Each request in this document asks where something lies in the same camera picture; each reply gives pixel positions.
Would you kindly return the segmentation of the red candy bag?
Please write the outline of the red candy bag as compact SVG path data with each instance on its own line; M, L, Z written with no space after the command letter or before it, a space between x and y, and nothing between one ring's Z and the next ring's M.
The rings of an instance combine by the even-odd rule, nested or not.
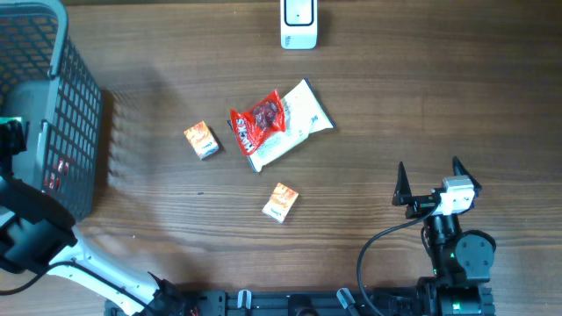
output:
M286 131L285 109L278 90L245 112L231 110L230 122L241 152L252 155L273 134Z

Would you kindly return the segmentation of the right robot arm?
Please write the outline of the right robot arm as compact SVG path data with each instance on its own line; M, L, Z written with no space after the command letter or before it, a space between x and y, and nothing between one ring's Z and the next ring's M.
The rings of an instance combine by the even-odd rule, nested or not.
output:
M494 315L492 290L486 287L494 264L495 239L480 230L463 230L459 216L474 208L482 190L461 161L452 159L453 175L428 195L412 193L404 164L398 167L392 204L406 206L407 219L423 222L423 244L434 275L418 280L420 315Z

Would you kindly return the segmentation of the red stick sachet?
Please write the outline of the red stick sachet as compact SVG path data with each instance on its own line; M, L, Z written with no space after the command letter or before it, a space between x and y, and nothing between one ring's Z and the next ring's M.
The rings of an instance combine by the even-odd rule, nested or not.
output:
M54 164L54 170L47 172L43 181L43 185L49 190L59 190L61 188L62 178L69 173L69 162L60 158Z

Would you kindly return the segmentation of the white cream snack bag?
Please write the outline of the white cream snack bag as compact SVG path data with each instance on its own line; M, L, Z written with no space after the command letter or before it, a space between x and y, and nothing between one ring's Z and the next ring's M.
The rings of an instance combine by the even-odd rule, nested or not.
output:
M273 134L252 155L246 156L256 173L306 140L310 134L335 128L334 121L325 112L306 78L281 97L281 102L285 109L286 131Z

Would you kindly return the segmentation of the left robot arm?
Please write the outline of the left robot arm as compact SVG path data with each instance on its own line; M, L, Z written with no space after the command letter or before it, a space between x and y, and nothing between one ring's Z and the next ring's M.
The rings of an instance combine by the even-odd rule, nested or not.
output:
M20 118L1 121L1 268L12 274L63 277L112 301L126 315L185 315L170 282L139 272L87 241L55 199L14 178L11 161L26 150Z

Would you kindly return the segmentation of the orange small box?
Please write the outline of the orange small box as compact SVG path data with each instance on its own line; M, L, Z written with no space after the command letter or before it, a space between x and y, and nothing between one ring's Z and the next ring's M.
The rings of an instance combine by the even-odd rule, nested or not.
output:
M297 191L282 183L278 183L268 202L263 207L262 213L278 223L284 223L298 196Z
M184 130L184 136L200 160L217 153L220 149L218 141L204 121Z

